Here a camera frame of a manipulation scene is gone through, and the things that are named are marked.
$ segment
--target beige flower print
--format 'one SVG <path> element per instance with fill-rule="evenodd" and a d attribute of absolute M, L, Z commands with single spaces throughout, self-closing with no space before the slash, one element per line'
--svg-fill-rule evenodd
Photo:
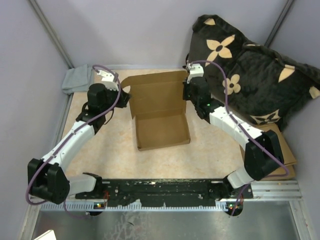
<path fill-rule="evenodd" d="M 218 55 L 224 59 L 231 59 L 232 54 L 231 54 L 231 51 L 229 50 L 229 48 L 227 48 L 227 46 L 229 44 L 231 44 L 234 40 L 235 40 L 235 35 L 228 36 L 222 42 L 207 39 L 206 44 L 207 44 L 208 48 L 210 50 L 212 50 L 212 52 L 208 56 L 207 60 L 213 62 Z"/>
<path fill-rule="evenodd" d="M 316 99 L 320 96 L 320 91 L 315 86 L 310 87 L 309 93 L 313 99 Z"/>
<path fill-rule="evenodd" d="M 295 66 L 289 65 L 289 64 L 285 64 L 284 68 L 282 69 L 279 79 L 278 79 L 278 83 L 282 82 L 283 80 L 285 80 L 286 78 L 288 78 L 291 74 L 293 74 L 295 72 L 296 68 Z"/>
<path fill-rule="evenodd" d="M 256 124 L 263 125 L 263 124 L 276 123 L 280 119 L 279 109 L 264 116 L 251 116 L 251 117 L 255 120 Z"/>
<path fill-rule="evenodd" d="M 207 20 L 204 21 L 204 24 L 213 26 L 213 25 L 216 25 L 216 22 L 213 18 L 208 18 Z"/>
<path fill-rule="evenodd" d="M 234 74 L 231 79 L 227 78 L 227 84 L 228 84 L 228 95 L 231 95 L 233 92 L 235 92 L 236 94 L 240 92 L 241 90 L 241 86 L 240 84 L 238 84 L 240 80 L 240 76 L 239 74 Z M 224 86 L 224 88 L 226 88 L 226 84 L 225 81 L 222 81 L 222 85 Z"/>

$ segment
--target gray cloth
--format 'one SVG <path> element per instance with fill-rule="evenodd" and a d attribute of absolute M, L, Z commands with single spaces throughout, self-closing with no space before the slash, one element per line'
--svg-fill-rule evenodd
<path fill-rule="evenodd" d="M 86 92 L 94 82 L 94 73 L 91 66 L 85 64 L 66 72 L 62 83 L 62 92 L 72 94 L 75 92 Z"/>

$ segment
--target cardboard box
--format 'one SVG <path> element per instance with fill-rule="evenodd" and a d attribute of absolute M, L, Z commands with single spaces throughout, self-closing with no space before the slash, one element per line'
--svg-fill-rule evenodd
<path fill-rule="evenodd" d="M 263 178 L 262 180 L 265 180 L 265 181 L 267 181 L 267 180 L 268 181 L 270 181 L 270 180 L 289 180 L 289 179 L 294 178 L 296 176 L 296 173 L 295 173 L 293 165 L 295 165 L 297 163 L 297 160 L 296 160 L 295 156 L 293 155 L 293 153 L 291 152 L 291 150 L 290 150 L 284 136 L 280 132 L 278 126 L 275 123 L 272 123 L 272 124 L 266 124 L 266 125 L 256 125 L 255 127 L 258 129 L 261 129 L 265 132 L 272 130 L 276 133 L 276 135 L 278 136 L 278 139 L 279 139 L 281 150 L 282 150 L 284 165 L 289 170 L 288 176 L 267 177 L 267 178 Z M 240 146 L 240 151 L 241 151 L 242 159 L 245 160 L 245 151 L 242 149 L 241 146 Z M 277 170 L 273 171 L 270 175 L 279 175 L 279 174 L 285 174 L 285 173 L 286 173 L 285 170 L 282 167 L 280 167 Z"/>
<path fill-rule="evenodd" d="M 171 71 L 127 77 L 121 87 L 130 86 L 129 100 L 140 151 L 190 143 L 183 100 L 185 71 Z"/>

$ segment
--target gray wall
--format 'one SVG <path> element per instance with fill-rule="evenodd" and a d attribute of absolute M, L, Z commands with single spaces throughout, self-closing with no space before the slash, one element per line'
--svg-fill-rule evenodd
<path fill-rule="evenodd" d="M 52 146 L 66 66 L 26 0 L 0 7 L 0 239 L 16 240 L 27 203 L 27 164 Z"/>
<path fill-rule="evenodd" d="M 297 0 L 272 48 L 296 61 L 320 68 L 320 1 Z M 313 225 L 320 237 L 320 97 L 289 123 L 285 137 L 298 164 L 296 174 Z"/>
<path fill-rule="evenodd" d="M 38 2 L 76 66 L 150 68 L 184 63 L 192 24 L 202 14 L 218 14 L 263 44 L 286 0 L 268 0 L 267 4 L 266 0 Z"/>

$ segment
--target black pillow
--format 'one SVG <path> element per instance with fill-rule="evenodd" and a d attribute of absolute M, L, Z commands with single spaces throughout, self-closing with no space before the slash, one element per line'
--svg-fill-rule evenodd
<path fill-rule="evenodd" d="M 276 123 L 281 130 L 291 115 L 320 96 L 320 70 L 298 63 L 248 40 L 217 15 L 202 15 L 192 27 L 188 62 L 210 60 L 226 73 L 228 104 L 253 124 Z M 203 63 L 211 93 L 224 102 L 224 80 Z"/>

